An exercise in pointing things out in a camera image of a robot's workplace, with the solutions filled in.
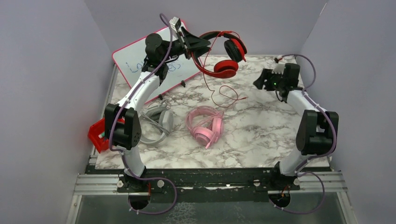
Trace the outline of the red black headphones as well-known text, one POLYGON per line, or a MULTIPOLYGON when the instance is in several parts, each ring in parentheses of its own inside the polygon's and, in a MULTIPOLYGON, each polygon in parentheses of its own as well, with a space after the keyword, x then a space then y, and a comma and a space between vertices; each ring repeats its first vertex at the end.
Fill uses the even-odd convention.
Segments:
POLYGON ((201 39, 210 40, 213 38, 224 37, 227 40, 224 42, 225 50, 230 57, 229 60, 223 60, 214 65, 213 71, 207 70, 202 66, 198 60, 198 55, 192 53, 192 60, 196 67, 203 74, 215 78, 227 79, 234 77, 239 69, 238 63, 246 61, 245 55, 248 52, 245 44, 240 39, 240 35, 234 31, 211 31, 199 36, 201 39))

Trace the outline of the pink headphones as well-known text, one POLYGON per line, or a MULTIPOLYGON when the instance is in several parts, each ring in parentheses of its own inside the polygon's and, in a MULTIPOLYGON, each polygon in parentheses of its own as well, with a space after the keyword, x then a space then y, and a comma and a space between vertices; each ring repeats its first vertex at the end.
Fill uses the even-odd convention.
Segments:
POLYGON ((199 106, 187 114, 185 124, 192 137, 208 149, 223 134, 223 118, 223 111, 210 106, 199 106))

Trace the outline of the grey white headphones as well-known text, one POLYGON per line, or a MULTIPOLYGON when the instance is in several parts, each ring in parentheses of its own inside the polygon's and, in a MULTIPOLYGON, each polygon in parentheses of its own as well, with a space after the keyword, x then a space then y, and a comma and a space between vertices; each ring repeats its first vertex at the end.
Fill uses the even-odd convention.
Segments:
POLYGON ((143 144, 159 144, 169 136, 173 129, 173 112, 164 103, 144 109, 143 111, 141 111, 140 118, 149 122, 161 132, 161 136, 156 140, 146 138, 142 135, 140 138, 140 142, 143 144))

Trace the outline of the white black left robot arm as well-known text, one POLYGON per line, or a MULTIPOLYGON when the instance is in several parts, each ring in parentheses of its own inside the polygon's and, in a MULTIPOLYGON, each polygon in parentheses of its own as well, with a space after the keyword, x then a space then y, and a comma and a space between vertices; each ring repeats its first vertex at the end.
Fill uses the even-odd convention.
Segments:
POLYGON ((139 112, 149 96, 162 84, 168 73, 167 63, 175 57, 192 56, 208 52, 210 41, 189 33, 185 28, 170 28, 170 41, 157 33, 146 37, 146 57, 137 83, 117 104, 105 107, 105 136, 109 149, 119 152, 125 166, 125 174, 131 176, 129 186, 134 191, 146 188, 147 179, 142 176, 145 165, 141 161, 138 143, 141 139, 139 112))

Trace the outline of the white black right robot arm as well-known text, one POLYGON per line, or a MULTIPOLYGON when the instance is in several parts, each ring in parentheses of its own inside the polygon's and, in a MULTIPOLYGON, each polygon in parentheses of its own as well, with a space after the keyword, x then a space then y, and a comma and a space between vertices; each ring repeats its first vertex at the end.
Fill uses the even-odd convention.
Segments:
POLYGON ((301 115, 296 148, 278 162, 279 172, 269 178, 271 187, 276 190, 288 184, 288 176, 296 176, 311 160, 328 156, 337 145, 338 114, 319 106, 298 85, 299 73, 300 66, 295 63, 278 64, 272 70, 263 69, 253 82, 259 90, 275 91, 281 102, 301 115))

